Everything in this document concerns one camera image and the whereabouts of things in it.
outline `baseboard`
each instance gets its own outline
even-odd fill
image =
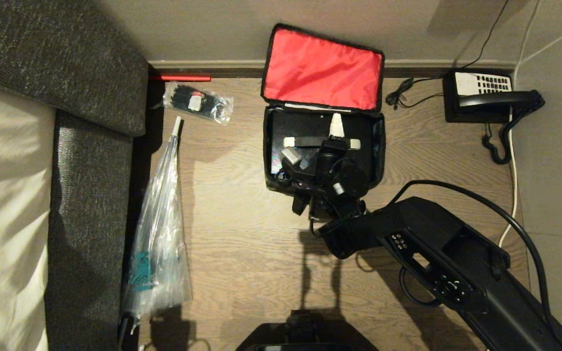
[[[385,60],[385,78],[427,77],[445,74],[453,66],[451,60]],[[152,60],[149,64],[159,73],[188,73],[213,78],[260,78],[264,60]],[[509,74],[515,62],[504,60],[480,60],[473,65],[480,72],[492,71]]]

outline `black cable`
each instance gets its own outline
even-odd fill
[[[487,45],[487,43],[489,42],[489,39],[491,38],[491,33],[493,33],[493,28],[498,23],[498,20],[500,20],[500,17],[502,17],[502,13],[504,12],[504,9],[506,8],[506,4],[508,4],[508,3],[509,3],[509,0],[506,0],[504,2],[504,5],[502,5],[502,9],[500,10],[500,13],[498,14],[498,17],[496,17],[496,20],[493,22],[493,26],[491,26],[491,29],[489,30],[489,35],[487,36],[487,39],[482,44],[482,47],[480,49],[480,53],[478,54],[478,57],[473,62],[470,62],[470,63],[466,64],[465,66],[460,67],[459,69],[464,69],[468,66],[471,66],[472,64],[475,64],[478,60],[480,60],[480,58],[482,57],[482,52],[484,51],[484,47]],[[415,83],[424,82],[425,80],[439,79],[439,78],[441,78],[441,77],[422,78],[422,79],[416,80]],[[406,79],[404,82],[402,82],[400,84],[399,88],[396,91],[393,91],[393,92],[391,92],[387,95],[387,97],[385,98],[385,103],[388,104],[389,106],[393,106],[394,111],[395,111],[395,110],[398,109],[399,105],[401,107],[405,108],[405,109],[409,109],[413,106],[421,104],[422,102],[425,102],[426,100],[429,100],[429,98],[434,98],[435,96],[443,96],[443,93],[433,94],[431,96],[422,98],[422,100],[420,100],[419,102],[416,102],[415,104],[407,106],[403,102],[403,101],[406,101],[406,98],[404,97],[404,95],[402,93],[411,89],[411,87],[413,87],[413,83],[414,83],[413,78]]]
[[[399,273],[400,288],[402,289],[402,292],[404,293],[404,295],[406,295],[406,297],[408,297],[409,300],[411,300],[411,302],[413,302],[416,305],[422,306],[422,307],[438,307],[439,305],[442,304],[436,298],[433,299],[432,301],[429,301],[429,302],[420,301],[417,298],[415,298],[415,296],[413,296],[411,294],[411,292],[409,291],[409,289],[406,287],[406,283],[404,282],[404,274],[405,273],[406,273],[406,268],[400,267],[400,273]]]
[[[482,203],[483,205],[486,205],[487,207],[492,209],[495,213],[499,214],[500,217],[504,218],[506,222],[508,222],[508,224],[510,224],[511,227],[515,229],[515,231],[520,235],[520,237],[524,241],[524,244],[530,251],[530,255],[533,257],[533,262],[535,263],[535,268],[537,269],[537,279],[539,280],[539,292],[542,298],[542,311],[546,322],[546,326],[551,331],[554,338],[558,342],[560,342],[560,344],[562,344],[562,340],[558,337],[558,334],[556,333],[556,330],[551,323],[553,317],[550,311],[550,303],[548,299],[548,283],[546,282],[546,271],[543,268],[542,257],[537,251],[537,247],[535,246],[535,243],[533,243],[533,240],[530,238],[530,236],[524,230],[524,228],[522,228],[522,226],[513,217],[511,217],[511,215],[506,213],[504,209],[502,209],[497,204],[494,204],[487,198],[484,198],[473,191],[469,191],[468,189],[455,186],[453,184],[449,184],[446,182],[439,182],[438,180],[412,180],[408,182],[402,187],[402,189],[400,189],[400,191],[396,194],[396,196],[394,196],[394,198],[389,202],[389,204],[387,204],[387,206],[394,204],[402,196],[402,194],[406,191],[406,189],[408,189],[410,186],[413,186],[414,184],[428,184],[431,186],[444,187],[447,189],[454,190],[458,193],[464,194],[466,196],[469,196],[474,200]]]
[[[489,127],[489,134],[487,134],[487,130],[485,130],[484,136],[482,137],[482,146],[484,146],[486,149],[489,150],[493,162],[497,164],[508,164],[511,161],[511,147],[509,147],[509,131],[511,131],[511,129],[513,129],[513,127],[515,127],[515,125],[518,124],[520,120],[522,120],[522,118],[533,113],[534,111],[537,111],[543,105],[545,105],[546,102],[543,99],[543,97],[539,94],[539,92],[536,90],[533,90],[533,92],[537,93],[537,98],[535,102],[533,102],[530,106],[525,108],[519,108],[519,109],[514,108],[513,120],[502,126],[502,128],[500,129],[499,136],[500,136],[500,141],[502,142],[502,147],[504,147],[504,158],[500,157],[500,154],[498,153],[498,148],[495,147],[493,144],[491,144],[491,142],[489,141],[492,136],[491,127]]]
[[[480,60],[480,58],[482,56],[482,51],[484,51],[484,46],[487,45],[487,43],[489,42],[489,39],[491,38],[491,33],[493,33],[493,28],[498,23],[498,20],[500,19],[500,16],[502,16],[502,13],[504,12],[504,9],[506,8],[506,4],[508,4],[508,3],[509,3],[509,0],[506,0],[504,2],[504,5],[502,5],[502,9],[500,10],[500,13],[498,14],[498,17],[493,22],[493,26],[491,26],[491,29],[489,30],[489,35],[487,36],[487,39],[484,41],[484,43],[482,44],[482,47],[480,48],[480,53],[478,54],[478,57],[473,62],[468,63],[467,65],[461,67],[460,69],[464,69],[468,66],[471,66],[472,64],[475,64],[478,60]]]

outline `gray sofa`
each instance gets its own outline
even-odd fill
[[[44,296],[51,350],[117,348],[147,68],[91,0],[0,0],[0,89],[58,109]]]

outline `plastic bag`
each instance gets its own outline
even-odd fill
[[[234,111],[234,98],[223,97],[211,91],[201,91],[179,82],[166,83],[163,106],[192,113],[227,126]]]
[[[192,297],[183,242],[178,173],[178,117],[153,180],[147,186],[136,227],[121,313],[134,317],[179,305]]]

